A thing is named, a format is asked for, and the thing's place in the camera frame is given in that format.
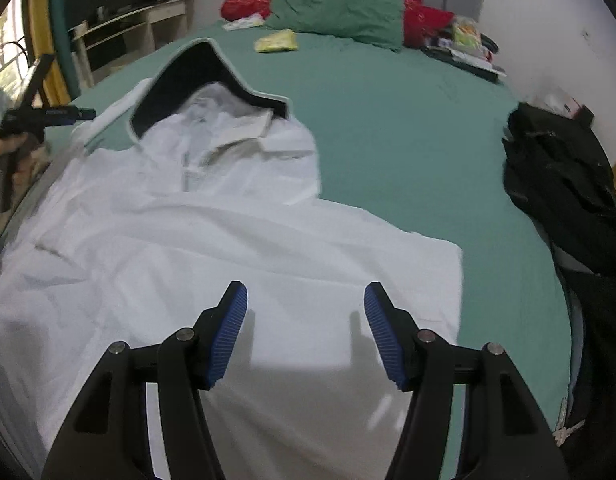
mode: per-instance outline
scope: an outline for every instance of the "green pillow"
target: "green pillow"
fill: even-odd
[[[331,34],[399,51],[403,0],[270,0],[271,28]]]

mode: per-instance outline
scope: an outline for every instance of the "white desk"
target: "white desk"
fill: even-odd
[[[192,0],[170,0],[115,16],[94,27],[88,23],[70,29],[73,55],[82,89],[91,88],[124,65],[147,56],[166,43],[183,38],[192,20]],[[88,51],[112,38],[123,37],[127,54],[92,71]]]

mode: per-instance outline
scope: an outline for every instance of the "yellow curtain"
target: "yellow curtain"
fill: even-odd
[[[48,0],[28,0],[30,36],[35,56],[55,54]],[[70,102],[68,87],[56,60],[43,82],[43,89],[52,106],[66,105]]]

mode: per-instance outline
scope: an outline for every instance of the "screw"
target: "screw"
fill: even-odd
[[[123,341],[116,341],[108,346],[108,352],[110,354],[120,354],[125,350],[125,343]]]
[[[499,343],[488,343],[488,352],[494,355],[501,355],[504,352],[504,348]]]
[[[177,331],[177,339],[179,341],[190,341],[195,336],[195,331],[191,328],[182,328]]]
[[[432,343],[437,338],[437,335],[432,330],[419,330],[417,337],[421,342]]]

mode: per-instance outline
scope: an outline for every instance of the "mattress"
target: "mattress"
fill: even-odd
[[[462,248],[459,344],[502,344],[553,425],[570,378],[570,324],[549,248],[503,189],[501,137],[517,106],[512,94],[414,50],[394,53],[330,36],[299,34],[297,52],[257,54],[253,43],[265,34],[217,24],[194,37],[214,38],[253,89],[291,99],[317,143],[322,198]],[[103,110],[189,40],[138,60],[75,103]],[[92,146],[129,147],[130,114]],[[68,133],[47,131],[53,152],[66,146]],[[34,196],[33,189],[15,217]],[[454,472],[462,403],[457,395],[444,478]]]

